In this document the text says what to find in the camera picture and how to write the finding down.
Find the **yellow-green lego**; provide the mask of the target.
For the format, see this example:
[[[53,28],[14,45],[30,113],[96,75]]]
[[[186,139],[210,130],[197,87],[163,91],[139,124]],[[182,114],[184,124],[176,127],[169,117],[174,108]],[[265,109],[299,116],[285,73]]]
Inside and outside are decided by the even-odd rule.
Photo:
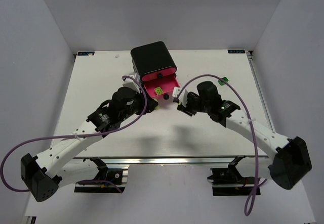
[[[156,95],[162,95],[164,93],[163,90],[161,89],[161,87],[156,87],[154,89],[154,91],[155,91]]]

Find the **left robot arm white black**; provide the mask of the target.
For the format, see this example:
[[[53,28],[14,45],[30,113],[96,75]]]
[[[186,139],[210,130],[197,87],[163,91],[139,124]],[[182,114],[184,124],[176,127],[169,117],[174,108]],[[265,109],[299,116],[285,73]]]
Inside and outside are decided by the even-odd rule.
[[[120,185],[121,179],[115,180],[115,173],[99,157],[85,158],[77,164],[69,164],[69,161],[108,133],[118,130],[132,115],[151,113],[157,106],[157,100],[146,92],[121,87],[86,118],[72,138],[64,138],[35,156],[23,156],[21,178],[35,200],[43,202],[68,184],[95,185],[111,181],[113,186]]]

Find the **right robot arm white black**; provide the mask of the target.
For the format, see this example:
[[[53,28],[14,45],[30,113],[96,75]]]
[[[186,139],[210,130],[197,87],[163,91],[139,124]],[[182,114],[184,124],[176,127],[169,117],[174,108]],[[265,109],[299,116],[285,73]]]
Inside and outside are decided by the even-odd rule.
[[[228,165],[225,180],[219,173],[212,179],[214,184],[233,184],[243,177],[251,177],[258,165],[261,178],[273,180],[285,190],[292,189],[308,172],[312,165],[306,142],[300,138],[289,138],[278,134],[257,121],[248,118],[239,105],[224,100],[211,81],[197,86],[198,93],[175,87],[172,97],[178,103],[177,109],[189,116],[206,113],[210,119],[232,130],[261,149],[267,158],[251,159],[238,156]]]

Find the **green square lego brick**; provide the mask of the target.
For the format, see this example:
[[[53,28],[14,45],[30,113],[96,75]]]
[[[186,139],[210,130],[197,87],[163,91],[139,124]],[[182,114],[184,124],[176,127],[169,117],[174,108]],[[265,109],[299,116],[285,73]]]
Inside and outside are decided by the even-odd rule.
[[[222,77],[222,78],[220,78],[220,79],[218,79],[218,83],[220,84],[220,85],[226,85],[227,83],[228,83],[228,78],[227,77]]]

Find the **pink top drawer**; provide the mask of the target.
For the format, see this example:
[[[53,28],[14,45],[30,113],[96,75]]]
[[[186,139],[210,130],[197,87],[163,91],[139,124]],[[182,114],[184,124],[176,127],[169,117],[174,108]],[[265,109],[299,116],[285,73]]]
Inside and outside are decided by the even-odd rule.
[[[143,82],[159,79],[165,76],[169,76],[174,74],[177,71],[175,67],[159,70],[159,71],[153,71],[150,73],[145,74],[144,76],[141,77],[141,80]]]

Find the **black drawer cabinet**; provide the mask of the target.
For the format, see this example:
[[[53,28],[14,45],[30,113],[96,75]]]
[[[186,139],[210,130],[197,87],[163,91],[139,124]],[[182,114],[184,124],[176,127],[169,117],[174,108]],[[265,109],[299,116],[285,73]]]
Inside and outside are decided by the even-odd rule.
[[[145,74],[171,67],[175,67],[177,69],[171,54],[169,53],[165,43],[162,41],[133,48],[130,54],[132,57],[134,71],[140,76],[140,81],[142,82],[143,86],[145,82],[141,80],[141,77]],[[165,77],[176,78],[176,73]],[[170,95],[164,95],[163,99],[168,100],[169,97]]]

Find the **right blue corner label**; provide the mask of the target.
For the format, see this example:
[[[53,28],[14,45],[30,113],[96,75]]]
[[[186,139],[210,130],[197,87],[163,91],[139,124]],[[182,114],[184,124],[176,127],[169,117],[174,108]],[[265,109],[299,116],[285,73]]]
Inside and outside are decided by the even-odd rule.
[[[229,54],[245,54],[245,50],[240,50],[240,49],[237,49],[237,50],[233,50],[233,49],[228,49],[227,50]]]

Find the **blue corner label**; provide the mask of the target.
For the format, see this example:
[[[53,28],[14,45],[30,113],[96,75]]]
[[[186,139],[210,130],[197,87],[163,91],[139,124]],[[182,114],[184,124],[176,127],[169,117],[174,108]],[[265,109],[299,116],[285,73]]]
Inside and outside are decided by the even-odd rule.
[[[228,49],[227,50],[229,54],[245,54],[245,50],[240,50],[240,49],[237,49],[237,50],[233,50],[233,49]]]
[[[89,52],[78,52],[77,56],[93,56],[95,54],[94,51],[89,51]]]

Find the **left blue corner label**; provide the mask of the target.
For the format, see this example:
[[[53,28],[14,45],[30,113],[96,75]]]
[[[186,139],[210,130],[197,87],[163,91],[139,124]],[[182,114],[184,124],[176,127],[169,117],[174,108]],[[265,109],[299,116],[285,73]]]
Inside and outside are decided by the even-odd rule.
[[[94,51],[89,51],[89,52],[78,52],[77,56],[93,56],[95,54]]]

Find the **aluminium front rail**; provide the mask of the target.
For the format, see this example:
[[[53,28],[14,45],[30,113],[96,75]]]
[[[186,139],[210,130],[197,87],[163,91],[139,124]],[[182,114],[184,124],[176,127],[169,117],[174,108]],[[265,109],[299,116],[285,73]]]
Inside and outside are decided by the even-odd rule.
[[[99,157],[108,165],[131,164],[225,164],[230,163],[236,156],[202,156],[202,157]]]

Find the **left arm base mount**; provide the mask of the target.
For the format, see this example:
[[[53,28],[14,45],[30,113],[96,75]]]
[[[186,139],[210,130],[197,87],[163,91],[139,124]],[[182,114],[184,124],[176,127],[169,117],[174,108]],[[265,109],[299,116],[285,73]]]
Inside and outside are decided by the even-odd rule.
[[[97,173],[93,178],[77,182],[74,187],[75,193],[102,193],[122,194],[128,179],[128,167],[107,166],[98,157],[86,158],[97,167]]]

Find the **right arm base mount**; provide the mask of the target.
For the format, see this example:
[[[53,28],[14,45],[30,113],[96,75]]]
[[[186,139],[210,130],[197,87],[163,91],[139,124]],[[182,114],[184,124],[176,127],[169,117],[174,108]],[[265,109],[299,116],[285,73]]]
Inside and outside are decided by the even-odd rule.
[[[255,156],[209,157],[213,196],[248,196],[255,180]]]

